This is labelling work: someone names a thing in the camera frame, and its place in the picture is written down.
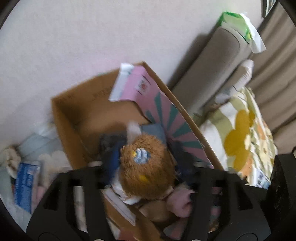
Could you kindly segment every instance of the brown fuzzy plush toy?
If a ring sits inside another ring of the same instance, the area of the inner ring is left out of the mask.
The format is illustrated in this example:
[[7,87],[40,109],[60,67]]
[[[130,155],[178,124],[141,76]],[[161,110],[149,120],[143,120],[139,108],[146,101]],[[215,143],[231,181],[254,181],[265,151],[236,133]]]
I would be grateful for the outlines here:
[[173,185],[175,169],[166,146],[143,133],[121,149],[119,180],[127,195],[153,200]]

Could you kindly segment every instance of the wall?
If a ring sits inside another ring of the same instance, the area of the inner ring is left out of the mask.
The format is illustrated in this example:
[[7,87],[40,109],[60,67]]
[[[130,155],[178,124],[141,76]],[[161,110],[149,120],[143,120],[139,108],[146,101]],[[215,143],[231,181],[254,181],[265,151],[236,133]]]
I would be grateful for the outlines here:
[[0,30],[0,144],[50,119],[50,97],[121,62],[145,60],[168,83],[222,11],[261,22],[261,0],[20,0]]

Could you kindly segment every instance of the curtain fold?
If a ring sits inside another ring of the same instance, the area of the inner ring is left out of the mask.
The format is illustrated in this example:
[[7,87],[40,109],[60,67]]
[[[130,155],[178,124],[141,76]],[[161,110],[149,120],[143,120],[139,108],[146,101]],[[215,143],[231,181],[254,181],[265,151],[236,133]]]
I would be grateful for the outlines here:
[[296,146],[296,27],[281,4],[260,35],[266,51],[250,56],[255,66],[248,87],[279,153],[288,153]]

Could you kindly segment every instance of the wet wipes package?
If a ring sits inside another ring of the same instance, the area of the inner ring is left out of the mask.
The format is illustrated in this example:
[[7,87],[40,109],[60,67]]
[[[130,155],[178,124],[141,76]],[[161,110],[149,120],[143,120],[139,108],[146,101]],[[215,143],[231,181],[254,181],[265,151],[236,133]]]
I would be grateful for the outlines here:
[[15,181],[15,204],[29,213],[35,210],[34,200],[37,197],[40,166],[21,163]]

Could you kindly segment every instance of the cardboard box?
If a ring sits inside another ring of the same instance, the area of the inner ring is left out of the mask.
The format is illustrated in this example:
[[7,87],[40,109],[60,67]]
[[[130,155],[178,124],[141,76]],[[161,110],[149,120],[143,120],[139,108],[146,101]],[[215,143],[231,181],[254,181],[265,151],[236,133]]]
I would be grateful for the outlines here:
[[[176,106],[204,146],[205,153],[213,166],[216,169],[222,169],[198,127],[167,86],[145,62],[137,65],[145,67],[161,91]],[[97,76],[52,99],[57,131],[74,169],[85,167],[96,156],[100,134],[124,131],[126,124],[131,120],[139,124],[149,123],[134,102],[108,100],[118,72],[119,69]],[[137,240],[161,240],[153,223],[136,208],[129,207],[136,215],[136,226],[133,226],[108,201],[105,201],[105,207],[109,218],[118,227],[131,229]]]

